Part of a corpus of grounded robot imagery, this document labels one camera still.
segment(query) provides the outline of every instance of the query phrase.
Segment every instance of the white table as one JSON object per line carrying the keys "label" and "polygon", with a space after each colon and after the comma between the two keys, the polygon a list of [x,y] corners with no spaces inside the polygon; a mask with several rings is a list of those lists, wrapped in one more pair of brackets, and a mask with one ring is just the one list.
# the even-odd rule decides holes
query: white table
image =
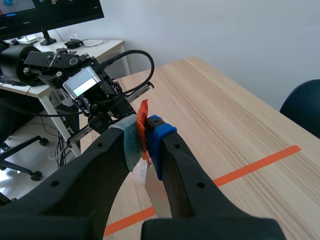
{"label": "white table", "polygon": [[[98,62],[102,62],[109,54],[112,54],[115,52],[123,53],[125,51],[124,49],[125,42],[123,40],[108,40],[104,44],[98,45],[102,42],[103,40],[86,40],[85,45],[93,46],[93,47],[82,46],[72,51],[76,51],[78,55],[88,53],[89,56],[95,57]],[[57,48],[66,48],[64,42],[56,42],[49,46],[41,46],[40,43],[37,42],[34,46],[42,52],[56,52]],[[124,65],[124,70],[126,75],[130,75],[131,73],[130,73],[127,58],[123,57],[122,62]],[[57,112],[54,106],[51,104],[49,100],[49,94],[54,90],[53,88],[47,85],[32,87],[30,90],[29,88],[30,88],[29,86],[12,86],[10,84],[0,85],[0,89],[14,92],[17,94],[26,95],[28,92],[28,96],[39,99],[39,101],[41,102],[44,109],[47,111],[49,115],[57,115]],[[65,125],[63,124],[62,120],[59,117],[51,117],[51,119],[55,124],[56,128],[59,130],[59,132],[63,136],[63,139],[67,141],[67,139],[70,138],[71,135],[68,132]],[[76,157],[81,155],[80,150],[76,144],[72,144],[71,151]]]}

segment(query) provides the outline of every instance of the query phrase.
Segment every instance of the monitor screen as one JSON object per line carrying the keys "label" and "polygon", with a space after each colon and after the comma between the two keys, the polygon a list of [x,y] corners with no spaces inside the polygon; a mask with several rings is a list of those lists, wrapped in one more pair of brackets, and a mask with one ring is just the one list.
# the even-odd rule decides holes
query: monitor screen
{"label": "monitor screen", "polygon": [[99,0],[0,0],[0,40],[103,17]]}

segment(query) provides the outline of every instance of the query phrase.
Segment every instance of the orange object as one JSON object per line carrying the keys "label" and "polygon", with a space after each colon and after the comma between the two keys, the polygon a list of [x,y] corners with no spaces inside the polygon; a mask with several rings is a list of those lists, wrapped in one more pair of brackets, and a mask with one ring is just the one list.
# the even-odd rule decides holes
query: orange object
{"label": "orange object", "polygon": [[269,164],[272,164],[276,161],[284,159],[299,151],[301,151],[301,148],[298,147],[297,145],[290,146],[270,156],[262,158],[259,161],[255,161],[253,163],[250,163],[249,165],[243,166],[235,171],[232,171],[224,176],[218,177],[215,180],[213,180],[213,182],[217,187],[220,187],[224,184],[230,183],[233,180],[239,179],[244,175],[250,174],[258,169],[261,169]]}
{"label": "orange object", "polygon": [[103,236],[105,237],[110,234],[114,234],[117,231],[125,229],[133,224],[136,224],[140,221],[148,219],[154,215],[156,215],[155,209],[152,206],[148,207],[145,210],[139,211],[139,212],[132,214],[130,216],[127,216],[119,221],[111,223],[110,225],[107,225],[105,227]]}
{"label": "orange object", "polygon": [[140,138],[140,143],[142,146],[142,159],[147,160],[149,162],[149,154],[147,151],[147,141],[145,135],[145,125],[147,124],[148,120],[148,99],[143,100],[141,102],[140,108],[136,114],[136,127],[138,130],[138,135]]}

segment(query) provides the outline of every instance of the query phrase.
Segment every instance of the clear plastic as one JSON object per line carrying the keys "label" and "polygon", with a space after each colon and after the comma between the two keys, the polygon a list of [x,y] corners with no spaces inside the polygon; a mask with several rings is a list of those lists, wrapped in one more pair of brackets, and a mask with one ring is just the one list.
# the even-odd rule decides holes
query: clear plastic
{"label": "clear plastic", "polygon": [[147,167],[148,163],[147,161],[140,158],[139,162],[133,169],[133,175],[135,180],[138,183],[145,184],[146,183],[146,176],[147,176]]}

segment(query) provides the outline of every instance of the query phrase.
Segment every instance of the table leg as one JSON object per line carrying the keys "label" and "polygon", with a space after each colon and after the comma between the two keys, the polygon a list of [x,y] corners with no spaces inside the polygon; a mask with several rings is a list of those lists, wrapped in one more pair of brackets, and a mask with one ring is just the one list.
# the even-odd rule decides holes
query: table leg
{"label": "table leg", "polygon": [[[54,106],[51,104],[48,96],[43,96],[39,98],[41,104],[43,105],[44,109],[49,115],[57,115],[57,111],[55,110]],[[58,129],[58,131],[61,133],[63,139],[65,141],[68,140],[68,138],[71,137],[70,133],[68,132],[67,128],[65,127],[64,123],[61,121],[60,117],[51,117],[54,125]],[[71,144],[72,148],[71,151],[73,152],[74,156],[78,157],[81,155],[80,150],[76,144]]]}
{"label": "table leg", "polygon": [[[120,53],[123,53],[124,51],[125,51],[125,48],[124,48],[124,46],[122,45],[122,46],[120,47]],[[125,74],[126,74],[127,76],[131,75],[127,56],[121,58],[121,60],[122,60],[122,63],[123,63],[123,65],[124,65]]]}

